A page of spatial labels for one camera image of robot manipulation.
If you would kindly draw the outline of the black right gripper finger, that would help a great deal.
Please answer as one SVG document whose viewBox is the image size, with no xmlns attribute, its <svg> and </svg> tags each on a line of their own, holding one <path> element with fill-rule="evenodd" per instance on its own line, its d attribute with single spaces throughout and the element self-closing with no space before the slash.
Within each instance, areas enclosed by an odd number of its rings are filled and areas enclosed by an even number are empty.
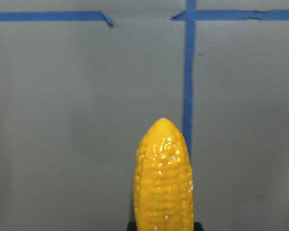
<svg viewBox="0 0 289 231">
<path fill-rule="evenodd" d="M 167 224 L 163 225 L 149 225 L 146 227 L 139 227 L 136 221 L 130 221 L 127 224 L 127 231 L 204 231 L 201 223 L 194 222 L 192 226 L 170 226 Z"/>
</svg>

